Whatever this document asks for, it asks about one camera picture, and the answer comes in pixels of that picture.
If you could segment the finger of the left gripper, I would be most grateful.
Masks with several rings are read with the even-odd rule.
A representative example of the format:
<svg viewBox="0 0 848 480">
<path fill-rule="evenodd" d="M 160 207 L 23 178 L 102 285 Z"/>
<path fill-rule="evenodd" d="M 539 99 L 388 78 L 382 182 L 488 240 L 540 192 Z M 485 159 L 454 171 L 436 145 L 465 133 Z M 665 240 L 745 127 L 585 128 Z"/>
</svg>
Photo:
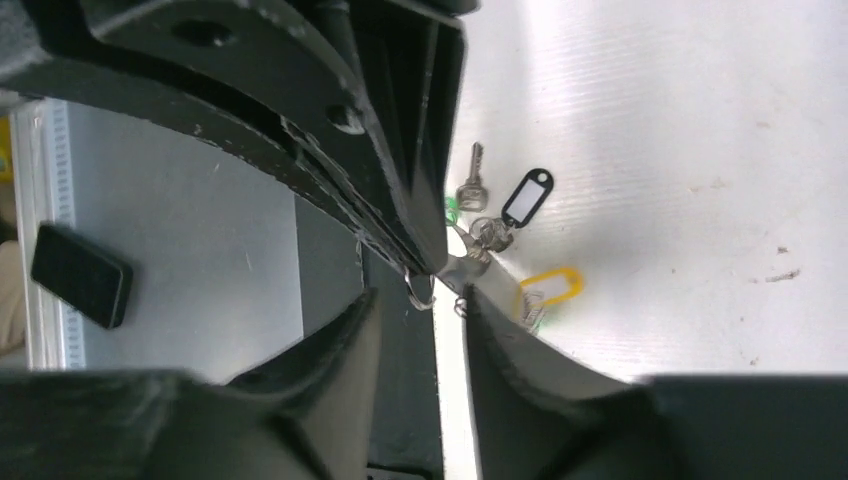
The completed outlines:
<svg viewBox="0 0 848 480">
<path fill-rule="evenodd" d="M 398 268 L 444 265 L 457 18 L 426 1 L 84 1 L 81 12 L 99 43 L 284 149 L 288 184 Z"/>
<path fill-rule="evenodd" d="M 434 1 L 5 1 L 1 86 L 192 136 L 438 269 Z"/>
</svg>

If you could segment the green tag key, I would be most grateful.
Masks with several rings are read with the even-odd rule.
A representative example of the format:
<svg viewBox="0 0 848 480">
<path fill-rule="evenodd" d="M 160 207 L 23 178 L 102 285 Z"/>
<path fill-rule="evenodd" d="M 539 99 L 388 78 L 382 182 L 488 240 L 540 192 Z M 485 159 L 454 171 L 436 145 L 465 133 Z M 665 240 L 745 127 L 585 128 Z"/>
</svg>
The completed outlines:
<svg viewBox="0 0 848 480">
<path fill-rule="evenodd" d="M 444 201 L 445 223 L 455 226 L 461 212 L 482 213 L 489 201 L 489 191 L 483 185 L 481 166 L 484 146 L 474 142 L 471 150 L 471 160 L 468 176 L 463 184 L 455 189 L 453 196 L 446 196 Z"/>
</svg>

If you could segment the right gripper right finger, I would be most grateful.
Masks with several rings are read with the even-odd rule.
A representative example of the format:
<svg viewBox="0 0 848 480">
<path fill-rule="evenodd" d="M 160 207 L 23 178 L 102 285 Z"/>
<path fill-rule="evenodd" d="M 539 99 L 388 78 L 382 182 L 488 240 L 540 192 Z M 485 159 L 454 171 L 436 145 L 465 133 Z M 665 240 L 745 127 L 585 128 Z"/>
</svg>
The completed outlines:
<svg viewBox="0 0 848 480">
<path fill-rule="evenodd" d="M 843 479 L 847 380 L 657 376 L 567 358 L 467 286 L 465 343 L 484 479 Z"/>
</svg>

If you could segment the yellow tag key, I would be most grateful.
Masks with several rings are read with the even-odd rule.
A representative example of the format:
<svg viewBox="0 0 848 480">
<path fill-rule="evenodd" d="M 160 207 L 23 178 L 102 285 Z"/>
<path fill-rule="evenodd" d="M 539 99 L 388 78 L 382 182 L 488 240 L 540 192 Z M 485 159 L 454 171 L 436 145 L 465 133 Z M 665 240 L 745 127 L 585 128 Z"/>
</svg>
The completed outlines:
<svg viewBox="0 0 848 480">
<path fill-rule="evenodd" d="M 554 269 L 522 280 L 514 307 L 516 323 L 536 333 L 548 310 L 579 295 L 584 285 L 582 273 L 573 267 Z"/>
</svg>

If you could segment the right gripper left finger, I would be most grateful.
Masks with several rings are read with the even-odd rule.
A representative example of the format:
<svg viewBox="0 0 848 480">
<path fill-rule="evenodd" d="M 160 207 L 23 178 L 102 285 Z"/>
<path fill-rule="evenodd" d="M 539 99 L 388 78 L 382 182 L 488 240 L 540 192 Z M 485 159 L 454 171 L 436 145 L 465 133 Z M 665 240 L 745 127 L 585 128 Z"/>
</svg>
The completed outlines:
<svg viewBox="0 0 848 480">
<path fill-rule="evenodd" d="M 1 375 L 5 479 L 363 479 L 378 293 L 225 385 L 176 370 Z"/>
</svg>

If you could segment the black tag key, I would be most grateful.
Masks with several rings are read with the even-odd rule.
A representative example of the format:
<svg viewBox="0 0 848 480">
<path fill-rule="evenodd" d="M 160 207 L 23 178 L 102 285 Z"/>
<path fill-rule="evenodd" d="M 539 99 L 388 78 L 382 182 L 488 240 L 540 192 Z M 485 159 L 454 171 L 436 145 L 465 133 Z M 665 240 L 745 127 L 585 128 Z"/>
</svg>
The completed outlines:
<svg viewBox="0 0 848 480">
<path fill-rule="evenodd" d="M 480 217 L 471 224 L 471 234 L 488 251 L 506 250 L 514 233 L 526 227 L 554 188 L 552 174 L 543 168 L 529 170 L 513 190 L 497 217 Z"/>
</svg>

